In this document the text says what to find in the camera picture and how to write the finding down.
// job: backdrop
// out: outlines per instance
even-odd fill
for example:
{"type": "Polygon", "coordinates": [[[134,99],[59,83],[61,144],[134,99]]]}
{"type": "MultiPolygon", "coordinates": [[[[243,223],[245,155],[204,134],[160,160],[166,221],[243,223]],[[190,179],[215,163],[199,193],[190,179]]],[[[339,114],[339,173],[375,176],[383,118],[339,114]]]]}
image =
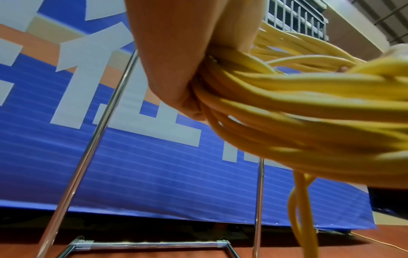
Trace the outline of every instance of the backdrop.
{"type": "MultiPolygon", "coordinates": [[[[1,1],[0,21],[0,205],[55,209],[135,48],[125,6],[1,1]]],[[[70,209],[253,223],[257,162],[161,103],[138,63],[70,209]]],[[[263,223],[287,226],[291,171],[265,174],[263,223]]],[[[309,189],[317,227],[375,227],[365,191],[309,189]]]]}

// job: floor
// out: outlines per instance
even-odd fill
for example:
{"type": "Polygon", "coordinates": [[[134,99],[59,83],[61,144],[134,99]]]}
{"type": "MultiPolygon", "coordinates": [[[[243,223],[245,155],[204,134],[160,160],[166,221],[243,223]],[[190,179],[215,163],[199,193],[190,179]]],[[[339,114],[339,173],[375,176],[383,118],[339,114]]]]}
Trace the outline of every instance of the floor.
{"type": "MultiPolygon", "coordinates": [[[[38,248],[36,244],[42,231],[38,229],[0,229],[0,257],[33,258],[38,248]]],[[[190,241],[194,240],[191,235],[171,232],[129,232],[110,231],[101,233],[98,231],[82,232],[87,239],[99,241],[190,241]]],[[[356,233],[370,238],[397,245],[408,249],[408,226],[379,225],[378,230],[356,231],[356,233]]],[[[55,245],[51,248],[47,258],[56,257],[64,250],[67,243],[79,235],[78,230],[62,230],[55,245]]],[[[296,244],[289,232],[276,232],[267,230],[262,235],[261,258],[301,258],[301,248],[296,244]]],[[[358,236],[343,236],[319,234],[321,258],[408,258],[408,253],[375,243],[358,236]]],[[[250,258],[252,255],[252,238],[232,241],[232,245],[242,258],[250,258]]],[[[77,253],[73,258],[223,258],[227,255],[218,250],[197,251],[171,251],[171,252],[104,252],[104,253],[77,253]]]]}

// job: coiled cable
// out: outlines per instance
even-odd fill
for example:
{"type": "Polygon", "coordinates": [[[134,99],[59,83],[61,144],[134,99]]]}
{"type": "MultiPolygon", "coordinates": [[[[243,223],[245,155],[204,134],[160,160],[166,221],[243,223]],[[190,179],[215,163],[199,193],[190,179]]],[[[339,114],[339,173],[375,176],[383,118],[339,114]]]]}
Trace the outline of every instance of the coiled cable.
{"type": "Polygon", "coordinates": [[[293,169],[288,215],[305,258],[318,257],[307,191],[316,177],[408,188],[407,58],[364,62],[263,23],[251,54],[210,46],[191,88],[223,140],[293,169]]]}

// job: yellow cable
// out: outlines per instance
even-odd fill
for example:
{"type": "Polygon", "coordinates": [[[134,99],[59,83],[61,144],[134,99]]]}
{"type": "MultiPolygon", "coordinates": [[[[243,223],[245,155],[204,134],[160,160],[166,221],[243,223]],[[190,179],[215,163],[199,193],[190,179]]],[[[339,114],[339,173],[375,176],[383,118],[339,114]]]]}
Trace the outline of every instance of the yellow cable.
{"type": "Polygon", "coordinates": [[[381,241],[378,241],[378,240],[375,240],[375,239],[372,239],[372,238],[369,238],[369,237],[366,237],[366,236],[363,236],[363,235],[360,235],[360,234],[357,234],[357,233],[354,233],[354,232],[351,232],[351,234],[357,235],[357,236],[362,237],[362,238],[366,238],[366,239],[368,239],[368,240],[371,240],[371,241],[374,241],[374,242],[377,242],[377,243],[380,243],[380,244],[388,245],[389,247],[395,247],[395,248],[400,249],[401,251],[404,251],[404,252],[408,252],[408,250],[403,249],[403,248],[398,247],[398,246],[393,245],[393,244],[381,242],[381,241]]]}
{"type": "Polygon", "coordinates": [[[293,169],[289,220],[304,257],[317,258],[307,192],[316,177],[408,188],[408,58],[363,62],[266,23],[254,46],[253,55],[210,46],[191,89],[222,139],[293,169]],[[347,73],[333,73],[340,66],[347,73]]]}

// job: orange floor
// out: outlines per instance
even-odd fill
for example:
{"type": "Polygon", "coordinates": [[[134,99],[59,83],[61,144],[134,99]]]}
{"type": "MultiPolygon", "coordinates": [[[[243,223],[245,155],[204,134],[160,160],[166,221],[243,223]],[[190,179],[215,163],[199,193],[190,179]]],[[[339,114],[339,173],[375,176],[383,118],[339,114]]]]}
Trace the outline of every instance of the orange floor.
{"type": "MultiPolygon", "coordinates": [[[[379,226],[378,230],[356,231],[361,235],[378,239],[408,249],[408,226],[379,226]]],[[[0,230],[0,257],[33,258],[38,248],[36,242],[40,237],[40,230],[0,230]]],[[[52,247],[47,257],[54,258],[62,250],[66,243],[78,235],[76,230],[64,230],[60,232],[56,244],[52,247]]],[[[159,241],[165,238],[170,241],[189,241],[186,235],[157,236],[146,232],[111,232],[102,235],[99,232],[87,232],[88,239],[100,241],[117,241],[135,238],[140,241],[148,238],[151,241],[159,241]]],[[[297,258],[302,257],[301,248],[297,246],[293,236],[288,233],[264,233],[261,248],[262,258],[297,258]]],[[[393,247],[385,246],[360,237],[344,237],[321,234],[320,257],[322,258],[408,258],[408,253],[393,247]]],[[[251,240],[233,241],[233,246],[242,258],[251,257],[251,240]]],[[[171,252],[104,252],[104,253],[77,253],[73,258],[223,258],[227,255],[218,250],[198,251],[171,251],[171,252]]]]}

